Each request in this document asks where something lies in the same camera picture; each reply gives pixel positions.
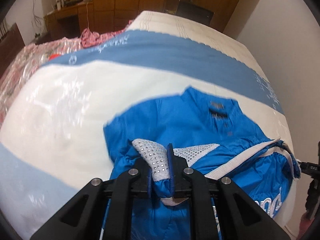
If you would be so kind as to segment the blue padded jacket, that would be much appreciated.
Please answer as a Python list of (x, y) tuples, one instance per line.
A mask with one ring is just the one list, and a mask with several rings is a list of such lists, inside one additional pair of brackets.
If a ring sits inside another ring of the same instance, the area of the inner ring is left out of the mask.
[(104, 126), (111, 178), (144, 159), (151, 168), (153, 200), (135, 200), (132, 239), (189, 239), (187, 199), (173, 197), (174, 155), (207, 178), (229, 177), (270, 217), (284, 209), (300, 168), (285, 142), (268, 138), (233, 99), (188, 88), (180, 95), (144, 101)]

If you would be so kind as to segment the blue and white striped bedsheet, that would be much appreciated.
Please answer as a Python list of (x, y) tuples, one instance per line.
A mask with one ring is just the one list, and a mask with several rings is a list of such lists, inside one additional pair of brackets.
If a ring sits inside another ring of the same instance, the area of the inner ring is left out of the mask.
[[(113, 179), (104, 126), (132, 106), (190, 87), (236, 100), (294, 156), (280, 102), (243, 44), (144, 11), (115, 38), (41, 66), (19, 92), (1, 126), (1, 211), (9, 225), (30, 239), (91, 179)], [(296, 181), (276, 217), (256, 203), (280, 227), (292, 216)]]

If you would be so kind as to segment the pink crumpled cloth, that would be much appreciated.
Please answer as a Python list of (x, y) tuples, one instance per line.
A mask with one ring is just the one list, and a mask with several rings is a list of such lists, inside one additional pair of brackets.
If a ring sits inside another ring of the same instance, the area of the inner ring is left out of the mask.
[(82, 48), (89, 48), (96, 46), (100, 43), (100, 34), (90, 31), (89, 28), (83, 30), (80, 36)]

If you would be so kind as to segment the pink floral quilt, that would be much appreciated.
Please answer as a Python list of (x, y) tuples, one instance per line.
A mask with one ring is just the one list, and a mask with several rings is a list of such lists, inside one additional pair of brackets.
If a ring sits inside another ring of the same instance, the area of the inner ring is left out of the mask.
[(14, 58), (1, 77), (1, 123), (20, 90), (40, 66), (51, 57), (69, 54), (81, 49), (79, 38), (66, 37), (36, 45), (25, 46)]

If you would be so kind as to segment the wooden desk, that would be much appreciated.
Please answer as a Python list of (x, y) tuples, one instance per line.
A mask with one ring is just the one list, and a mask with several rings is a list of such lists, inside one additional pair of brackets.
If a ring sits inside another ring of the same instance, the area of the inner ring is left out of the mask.
[(86, 28), (94, 27), (93, 2), (81, 2), (44, 16), (52, 40), (80, 37)]

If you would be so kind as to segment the dark wooden headboard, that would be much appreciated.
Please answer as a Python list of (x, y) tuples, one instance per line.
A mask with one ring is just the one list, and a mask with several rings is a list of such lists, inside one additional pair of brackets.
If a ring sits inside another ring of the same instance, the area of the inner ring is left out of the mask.
[(25, 44), (21, 36), (20, 30), (16, 23), (14, 23), (5, 37), (1, 40), (0, 47), (0, 75), (4, 72), (17, 56), (17, 54), (24, 48)]

